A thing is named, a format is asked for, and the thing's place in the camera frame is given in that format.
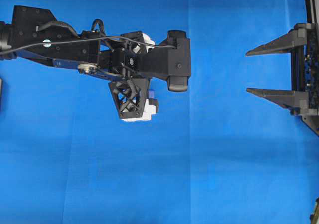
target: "white component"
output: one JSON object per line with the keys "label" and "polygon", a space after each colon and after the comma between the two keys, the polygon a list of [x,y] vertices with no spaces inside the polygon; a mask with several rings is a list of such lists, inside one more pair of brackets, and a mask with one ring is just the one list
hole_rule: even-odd
{"label": "white component", "polygon": [[[144,42],[145,43],[148,43],[148,44],[152,44],[152,45],[155,45],[155,42],[151,40],[151,38],[149,36],[147,36],[145,33],[142,33],[143,34],[143,39],[144,39]],[[146,46],[146,51],[148,52],[149,49],[152,48],[151,46]],[[140,46],[137,46],[133,49],[133,52],[135,53],[138,53],[138,51],[140,50]]]}
{"label": "white component", "polygon": [[[46,39],[43,42],[51,42],[51,41],[49,39]],[[46,45],[43,45],[43,46],[46,47],[46,48],[49,48],[52,45],[51,44],[46,44]]]}
{"label": "white component", "polygon": [[78,70],[83,70],[86,74],[90,73],[90,69],[96,69],[95,65],[82,63],[78,65]]}
{"label": "white component", "polygon": [[135,121],[150,121],[152,115],[156,114],[156,106],[149,104],[149,99],[146,99],[143,116],[141,118],[126,118],[124,122],[135,122]]}

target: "black plastic part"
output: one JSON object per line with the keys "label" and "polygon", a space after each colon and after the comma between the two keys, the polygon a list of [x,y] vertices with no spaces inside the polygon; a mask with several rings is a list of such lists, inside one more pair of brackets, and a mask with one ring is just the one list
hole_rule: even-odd
{"label": "black plastic part", "polygon": [[113,81],[109,88],[120,119],[141,118],[150,81],[146,78]]}
{"label": "black plastic part", "polygon": [[[12,39],[13,28],[11,24],[6,24],[3,21],[0,21],[0,51],[6,51],[12,48],[11,39]],[[11,60],[15,59],[15,53],[9,53],[3,56],[0,56],[0,60],[6,59]]]}
{"label": "black plastic part", "polygon": [[177,48],[150,50],[142,57],[138,70],[148,77],[167,81],[170,91],[186,91],[188,78],[191,76],[190,40],[184,37],[169,37],[161,45],[176,45]]}
{"label": "black plastic part", "polygon": [[247,56],[291,54],[291,91],[248,88],[247,91],[266,98],[301,120],[319,136],[319,0],[305,0],[308,23],[298,23],[288,34],[259,46]]}
{"label": "black plastic part", "polygon": [[283,108],[308,109],[308,92],[247,88],[247,91]]}
{"label": "black plastic part", "polygon": [[291,30],[288,34],[279,37],[265,45],[261,45],[254,50],[248,51],[246,56],[264,55],[272,53],[288,53],[293,48],[307,44],[307,30],[299,28]]}
{"label": "black plastic part", "polygon": [[[50,10],[35,7],[15,6],[12,26],[12,48],[43,42],[49,39],[52,42],[74,39],[74,32],[67,26],[56,26],[56,18]],[[100,37],[98,32],[84,31],[81,39]],[[60,68],[77,69],[77,64],[98,63],[100,41],[81,42],[73,44],[51,45],[50,47],[35,46],[22,51],[17,55],[26,59],[44,60],[41,64],[50,64],[49,59],[56,60],[53,64]],[[70,66],[69,61],[76,61]]]}

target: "blue backdrop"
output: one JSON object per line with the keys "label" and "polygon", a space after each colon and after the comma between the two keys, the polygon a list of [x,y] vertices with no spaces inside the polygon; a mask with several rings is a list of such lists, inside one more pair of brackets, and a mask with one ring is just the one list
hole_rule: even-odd
{"label": "blue backdrop", "polygon": [[152,122],[117,119],[107,82],[3,61],[0,223],[254,224],[308,221],[316,137],[246,87],[290,89],[289,55],[245,57],[306,21],[304,0],[0,0],[50,9],[78,32],[170,29],[191,38],[186,93],[153,79]]}

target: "wire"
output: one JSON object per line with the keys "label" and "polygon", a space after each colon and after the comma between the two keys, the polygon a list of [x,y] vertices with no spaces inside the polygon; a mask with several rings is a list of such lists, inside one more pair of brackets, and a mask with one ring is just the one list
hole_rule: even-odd
{"label": "wire", "polygon": [[6,50],[6,51],[2,51],[0,52],[0,56],[2,55],[6,55],[12,52],[16,52],[19,50],[23,50],[23,49],[27,49],[33,46],[43,46],[43,45],[61,45],[61,44],[71,44],[71,43],[79,43],[79,42],[88,42],[88,41],[99,41],[99,40],[105,40],[105,39],[122,39],[122,40],[127,40],[130,41],[132,43],[137,43],[137,44],[141,44],[141,45],[145,45],[145,46],[151,46],[151,47],[157,47],[157,48],[175,48],[175,46],[172,45],[152,45],[152,44],[148,44],[148,43],[144,43],[144,42],[140,42],[140,41],[135,41],[132,39],[129,39],[127,37],[123,37],[123,36],[105,36],[105,37],[97,37],[97,38],[89,38],[89,39],[81,39],[81,40],[68,40],[68,41],[57,41],[57,42],[39,42],[39,43],[33,43],[33,44],[29,44],[29,45],[25,45],[25,46],[21,46],[15,49],[10,49],[10,50]]}

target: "robot end effector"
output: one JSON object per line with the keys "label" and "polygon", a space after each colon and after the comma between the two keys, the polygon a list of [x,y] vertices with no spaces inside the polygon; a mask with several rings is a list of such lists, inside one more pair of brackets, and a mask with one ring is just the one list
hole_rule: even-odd
{"label": "robot end effector", "polygon": [[152,77],[167,81],[170,91],[183,92],[191,76],[190,39],[184,31],[169,31],[155,45],[141,31],[107,36],[103,21],[96,19],[91,30],[77,34],[50,10],[25,6],[14,7],[12,24],[0,22],[0,60],[17,57],[110,81],[118,116],[129,121],[149,120],[143,118],[146,104],[157,112],[158,102],[148,92]]}

